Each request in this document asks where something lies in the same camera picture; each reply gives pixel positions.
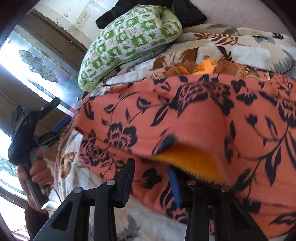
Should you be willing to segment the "dark red sleeve forearm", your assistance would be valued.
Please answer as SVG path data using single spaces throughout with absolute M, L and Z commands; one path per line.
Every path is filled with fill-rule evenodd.
M 27 203 L 25 220 L 30 240 L 34 239 L 48 219 L 49 213 L 47 210 L 36 211 Z

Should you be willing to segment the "left hand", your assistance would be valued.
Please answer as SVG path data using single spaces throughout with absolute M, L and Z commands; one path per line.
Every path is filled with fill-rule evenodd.
M 30 176 L 32 177 L 32 181 L 37 183 L 45 188 L 47 188 L 48 193 L 52 190 L 52 185 L 54 183 L 54 177 L 51 173 L 51 169 L 48 167 L 47 162 L 44 160 L 44 152 L 41 150 L 37 150 L 36 157 L 37 161 L 30 168 Z M 28 174 L 25 171 L 24 167 L 18 165 L 17 169 L 18 179 L 20 181 L 21 187 L 26 193 L 28 204 L 31 208 L 37 210 L 36 203 L 34 202 L 28 186 L 26 184 L 26 180 L 28 178 Z

